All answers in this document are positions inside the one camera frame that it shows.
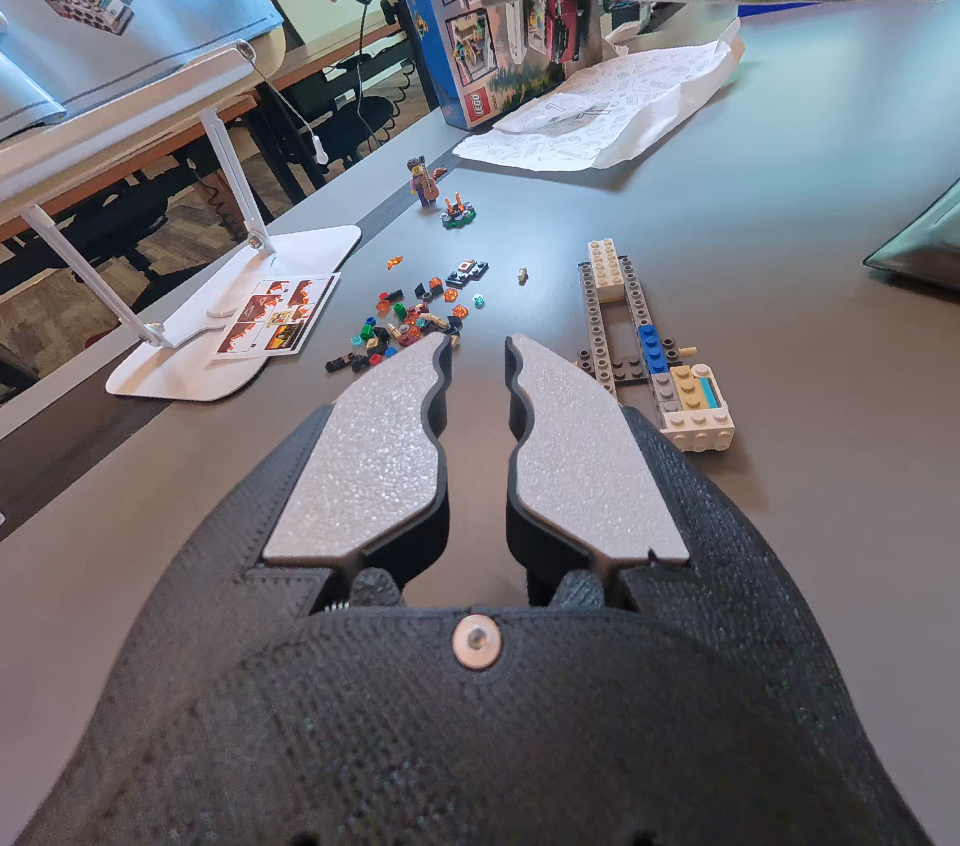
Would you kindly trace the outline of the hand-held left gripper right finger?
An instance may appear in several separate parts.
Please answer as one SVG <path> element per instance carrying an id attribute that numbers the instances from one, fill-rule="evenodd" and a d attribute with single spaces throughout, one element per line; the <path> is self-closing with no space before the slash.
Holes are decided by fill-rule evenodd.
<path id="1" fill-rule="evenodd" d="M 690 553 L 644 457 L 640 415 L 523 334 L 506 339 L 510 429 L 507 539 L 535 583 L 573 570 L 612 575 Z"/>

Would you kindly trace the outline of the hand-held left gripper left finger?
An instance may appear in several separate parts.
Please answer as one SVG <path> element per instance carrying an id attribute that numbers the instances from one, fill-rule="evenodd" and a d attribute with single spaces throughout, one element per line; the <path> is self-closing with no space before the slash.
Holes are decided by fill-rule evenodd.
<path id="1" fill-rule="evenodd" d="M 403 588 L 436 562 L 450 531 L 448 336 L 432 333 L 337 398 L 263 549 L 272 566 L 368 567 Z"/>

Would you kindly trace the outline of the grey lego vehicle chassis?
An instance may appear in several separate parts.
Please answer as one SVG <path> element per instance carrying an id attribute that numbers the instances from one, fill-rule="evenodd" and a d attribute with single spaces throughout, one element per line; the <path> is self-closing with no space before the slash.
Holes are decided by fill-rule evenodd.
<path id="1" fill-rule="evenodd" d="M 697 348 L 681 347 L 657 327 L 629 256 L 614 240 L 592 240 L 579 264 L 586 324 L 579 366 L 623 405 L 642 385 L 660 433 L 680 451 L 722 453 L 736 425 L 713 369 Z"/>

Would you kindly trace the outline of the white book stand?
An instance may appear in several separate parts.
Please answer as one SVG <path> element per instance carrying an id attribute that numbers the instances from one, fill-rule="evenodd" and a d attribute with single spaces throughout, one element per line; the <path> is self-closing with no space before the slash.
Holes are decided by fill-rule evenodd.
<path id="1" fill-rule="evenodd" d="M 361 237 L 353 225 L 271 236 L 218 115 L 220 105 L 254 84 L 256 53 L 240 39 L 207 52 L 153 83 L 56 125 L 2 144 L 2 222 L 20 217 L 133 331 L 141 344 L 116 367 L 107 393 L 188 402 L 221 400 L 247 384 L 267 360 L 263 351 L 220 355 L 230 315 L 262 281 L 319 275 L 315 312 L 330 299 L 337 269 Z M 149 324 L 120 299 L 57 228 L 42 205 L 122 155 L 198 121 L 238 199 L 246 243 L 161 324 Z"/>

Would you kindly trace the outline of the pile of small lego pieces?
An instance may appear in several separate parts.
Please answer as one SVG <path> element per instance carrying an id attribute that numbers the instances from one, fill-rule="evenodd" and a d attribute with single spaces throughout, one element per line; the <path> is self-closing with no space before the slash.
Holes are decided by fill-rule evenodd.
<path id="1" fill-rule="evenodd" d="M 465 319 L 485 305 L 482 294 L 467 295 L 489 271 L 484 260 L 465 259 L 445 277 L 419 282 L 410 297 L 401 288 L 379 294 L 376 314 L 351 337 L 351 350 L 325 363 L 325 371 L 361 373 L 396 356 L 431 334 L 457 345 Z"/>

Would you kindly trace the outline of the blue lego box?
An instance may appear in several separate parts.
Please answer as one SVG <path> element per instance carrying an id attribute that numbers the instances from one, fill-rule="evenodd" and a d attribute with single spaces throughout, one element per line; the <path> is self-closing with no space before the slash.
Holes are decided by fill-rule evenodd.
<path id="1" fill-rule="evenodd" d="M 469 131 L 602 58 L 601 0 L 404 0 L 447 124 Z"/>

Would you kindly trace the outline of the lego minifigure with guitar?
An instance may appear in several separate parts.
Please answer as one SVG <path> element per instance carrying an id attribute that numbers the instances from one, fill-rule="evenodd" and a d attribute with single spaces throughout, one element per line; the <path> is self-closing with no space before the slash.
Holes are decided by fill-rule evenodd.
<path id="1" fill-rule="evenodd" d="M 424 156 L 415 156 L 407 160 L 410 178 L 410 191 L 418 198 L 423 208 L 431 208 L 439 199 L 437 181 L 427 165 Z"/>

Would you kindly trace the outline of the sticker sheet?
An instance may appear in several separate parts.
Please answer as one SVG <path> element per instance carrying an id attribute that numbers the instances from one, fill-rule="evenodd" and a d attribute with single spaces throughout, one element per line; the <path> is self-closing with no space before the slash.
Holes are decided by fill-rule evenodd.
<path id="1" fill-rule="evenodd" d="M 275 274 L 259 280 L 211 361 L 293 356 L 303 348 L 340 278 L 339 273 Z"/>

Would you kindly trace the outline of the white printed paper bag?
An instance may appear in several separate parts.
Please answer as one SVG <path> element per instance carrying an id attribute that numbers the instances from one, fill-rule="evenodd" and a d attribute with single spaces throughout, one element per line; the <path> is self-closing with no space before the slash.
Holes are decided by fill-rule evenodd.
<path id="1" fill-rule="evenodd" d="M 739 18 L 705 45 L 618 56 L 467 137 L 463 159 L 531 171 L 610 168 L 642 154 L 699 111 L 738 66 Z"/>

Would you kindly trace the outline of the dark bag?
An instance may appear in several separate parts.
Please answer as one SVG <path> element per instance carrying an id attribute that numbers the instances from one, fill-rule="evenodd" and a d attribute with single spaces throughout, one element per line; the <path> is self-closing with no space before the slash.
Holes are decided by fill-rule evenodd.
<path id="1" fill-rule="evenodd" d="M 863 265 L 959 291 L 959 180 Z"/>

